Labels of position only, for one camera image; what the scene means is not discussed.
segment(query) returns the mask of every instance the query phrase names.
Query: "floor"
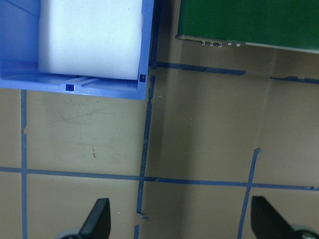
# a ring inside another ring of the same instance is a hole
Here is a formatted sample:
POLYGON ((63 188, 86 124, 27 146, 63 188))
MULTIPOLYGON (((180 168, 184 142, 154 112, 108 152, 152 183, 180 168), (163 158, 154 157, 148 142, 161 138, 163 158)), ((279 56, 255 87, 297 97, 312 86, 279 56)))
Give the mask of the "floor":
POLYGON ((53 239, 101 197, 112 239, 253 239, 254 195, 319 232, 319 55, 176 40, 159 2, 145 101, 0 89, 3 238, 53 239))

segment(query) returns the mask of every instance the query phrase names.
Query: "blue plastic container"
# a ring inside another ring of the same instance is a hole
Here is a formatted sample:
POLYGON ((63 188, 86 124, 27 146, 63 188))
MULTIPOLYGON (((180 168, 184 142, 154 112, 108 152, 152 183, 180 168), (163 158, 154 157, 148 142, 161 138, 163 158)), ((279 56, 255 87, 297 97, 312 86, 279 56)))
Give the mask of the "blue plastic container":
POLYGON ((143 0, 136 80, 38 72, 40 0, 0 0, 0 88, 143 100, 146 96, 154 0, 143 0))

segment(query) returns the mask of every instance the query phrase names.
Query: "white foam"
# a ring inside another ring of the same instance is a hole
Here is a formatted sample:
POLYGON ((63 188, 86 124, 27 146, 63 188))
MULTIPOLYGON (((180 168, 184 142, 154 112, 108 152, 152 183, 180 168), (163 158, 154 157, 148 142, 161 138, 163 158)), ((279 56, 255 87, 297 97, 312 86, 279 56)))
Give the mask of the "white foam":
POLYGON ((142 0, 41 0, 40 72, 137 79, 142 0))

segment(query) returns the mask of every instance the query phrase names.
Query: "blue tape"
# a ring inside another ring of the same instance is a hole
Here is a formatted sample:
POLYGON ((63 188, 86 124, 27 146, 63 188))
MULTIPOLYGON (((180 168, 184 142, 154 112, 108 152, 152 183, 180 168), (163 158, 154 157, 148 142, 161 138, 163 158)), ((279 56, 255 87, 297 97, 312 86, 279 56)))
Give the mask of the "blue tape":
POLYGON ((240 71, 240 70, 231 70, 231 69, 223 69, 223 68, 204 67, 204 66, 192 66, 192 65, 168 63, 168 62, 157 62, 157 66, 163 67, 163 68, 182 69, 182 70, 188 70, 188 71, 218 73, 218 74, 227 74, 227 75, 235 75, 235 76, 241 76, 246 74, 246 71, 240 71))
POLYGON ((161 12, 162 0, 155 0, 154 6, 154 25, 153 25, 153 40, 151 49, 151 67, 157 68, 157 54, 158 54, 158 42, 160 32, 160 12, 161 12))
POLYGON ((139 238, 139 233, 140 233, 140 225, 136 225, 134 228, 134 239, 139 238))
POLYGON ((103 179, 121 179, 121 180, 135 180, 135 181, 138 181, 140 179, 139 176, 130 176, 130 175, 61 172, 61 171, 37 170, 37 169, 28 169, 27 173, 28 174, 39 174, 39 175, 52 175, 52 176, 82 177, 82 178, 103 178, 103 179))
POLYGON ((22 238, 27 239, 27 161, 26 161, 26 91, 21 90, 21 200, 22 238))
POLYGON ((309 83, 309 84, 316 84, 319 85, 319 79, 312 79, 312 78, 298 78, 297 76, 287 76, 285 78, 276 78, 270 77, 272 80, 279 80, 279 81, 292 81, 292 82, 301 82, 301 83, 309 83))
MULTIPOLYGON (((250 184, 253 182, 253 179, 254 179, 255 165, 256 165, 257 158, 258 158, 258 154, 260 152, 261 152, 261 149, 259 149, 259 148, 254 150, 253 159, 252 159, 252 162, 251 162, 250 172, 249 172, 249 177, 248 177, 248 183, 250 183, 250 184)), ((246 189, 244 203, 243 203, 243 208, 242 208, 242 211, 241 211, 237 239, 241 239, 242 238, 244 222, 245 222, 245 216, 246 216, 246 211, 247 211, 247 207, 248 207, 248 200, 249 200, 250 190, 251 190, 251 187, 248 186, 247 189, 246 189)))
POLYGON ((154 85, 155 85, 155 76, 151 76, 151 85, 149 88, 149 100, 148 100, 148 106, 146 110, 143 151, 142 151, 142 160, 141 160, 141 169, 140 169, 140 181, 139 181, 138 199, 137 199, 137 207, 136 207, 136 212, 139 215, 142 215, 143 189, 144 189, 144 181, 145 181, 146 158, 147 158, 148 146, 149 146, 154 85))
POLYGON ((252 188, 269 188, 269 189, 285 189, 285 190, 319 191, 319 187, 265 184, 265 183, 252 183, 250 185, 250 187, 252 187, 252 188))
POLYGON ((138 215, 139 215, 140 218, 142 218, 142 219, 149 219, 149 218, 150 218, 149 216, 146 216, 146 215, 144 215, 144 214, 142 214, 142 213, 138 213, 138 215))
POLYGON ((20 169, 20 168, 6 168, 6 167, 0 167, 0 172, 21 173, 21 169, 20 169))
POLYGON ((158 178, 158 177, 145 177, 145 181, 157 182, 157 183, 190 184, 190 185, 213 185, 213 186, 233 186, 233 187, 247 187, 248 186, 247 183, 241 183, 241 182, 174 179, 174 178, 158 178))

